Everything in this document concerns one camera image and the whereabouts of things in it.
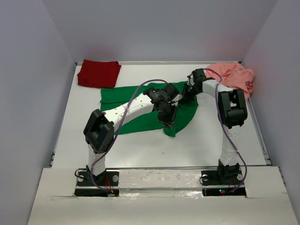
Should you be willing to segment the green t shirt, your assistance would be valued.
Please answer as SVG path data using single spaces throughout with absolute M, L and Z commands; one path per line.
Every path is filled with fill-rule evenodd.
M 113 89 L 101 89 L 100 110 L 106 111 L 127 103 L 132 97 L 137 86 L 124 86 Z M 134 120 L 122 125 L 120 134 L 130 134 L 135 132 L 144 132 L 162 129 L 164 134 L 169 137 L 175 137 L 177 133 L 183 130 L 195 116 L 198 108 L 198 101 L 195 97 L 192 102 L 179 103 L 177 115 L 173 128 L 167 128 L 158 120 L 158 112 L 144 114 Z

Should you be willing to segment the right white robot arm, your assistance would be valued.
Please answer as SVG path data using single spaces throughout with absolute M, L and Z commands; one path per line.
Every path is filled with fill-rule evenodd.
M 222 150 L 217 168 L 203 171 L 199 181 L 203 186 L 240 186 L 247 174 L 240 169 L 240 164 L 244 164 L 245 160 L 237 148 L 237 142 L 248 117 L 247 104 L 243 90 L 228 88 L 221 81 L 221 77 L 206 77 L 203 68 L 192 71 L 184 85 L 180 103 L 193 102 L 201 93 L 214 97 L 218 121 L 223 130 Z

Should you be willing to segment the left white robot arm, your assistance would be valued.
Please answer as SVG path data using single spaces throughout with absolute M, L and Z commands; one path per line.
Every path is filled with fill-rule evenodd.
M 87 179 L 99 189 L 103 182 L 105 156 L 112 148 L 121 127 L 130 121 L 151 113 L 158 112 L 157 120 L 167 128 L 173 128 L 178 110 L 180 92 L 167 83 L 162 89 L 149 88 L 142 94 L 133 93 L 130 101 L 111 110 L 94 110 L 84 128 L 83 134 L 89 147 L 89 171 Z

